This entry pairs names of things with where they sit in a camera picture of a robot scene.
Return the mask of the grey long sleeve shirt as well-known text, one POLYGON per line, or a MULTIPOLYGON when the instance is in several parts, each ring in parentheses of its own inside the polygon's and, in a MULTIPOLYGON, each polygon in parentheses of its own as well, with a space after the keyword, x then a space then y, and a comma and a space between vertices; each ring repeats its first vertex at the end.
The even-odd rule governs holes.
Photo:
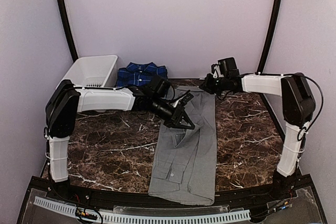
POLYGON ((198 87, 185 107, 193 130, 160 126, 148 194, 184 205, 210 206, 215 199, 217 137, 215 97, 198 87))

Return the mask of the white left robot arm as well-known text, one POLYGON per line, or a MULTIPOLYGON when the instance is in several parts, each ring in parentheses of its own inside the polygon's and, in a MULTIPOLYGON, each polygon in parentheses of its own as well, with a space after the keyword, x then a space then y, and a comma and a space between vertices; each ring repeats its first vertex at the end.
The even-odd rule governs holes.
POLYGON ((68 142, 80 112, 150 111, 168 128, 193 130, 195 125, 185 112, 191 93, 186 91, 177 98, 166 99, 170 87, 171 83, 158 75, 143 86, 129 84, 118 88, 80 87, 69 79, 62 80, 45 108, 46 157, 49 159, 49 174, 56 182, 54 193, 63 201, 74 197, 74 189, 65 181, 68 180, 68 142))

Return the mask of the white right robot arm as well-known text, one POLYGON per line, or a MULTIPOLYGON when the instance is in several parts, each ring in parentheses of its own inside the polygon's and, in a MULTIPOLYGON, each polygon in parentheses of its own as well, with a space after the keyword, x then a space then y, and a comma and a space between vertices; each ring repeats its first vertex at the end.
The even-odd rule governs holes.
POLYGON ((233 57, 211 66, 200 88, 210 94, 258 93, 265 101, 277 97, 285 129, 279 163, 272 176, 268 195, 273 200, 289 195, 297 182, 297 170, 306 148, 306 136, 320 116, 310 85, 320 86, 312 78, 297 73, 240 73, 233 57))

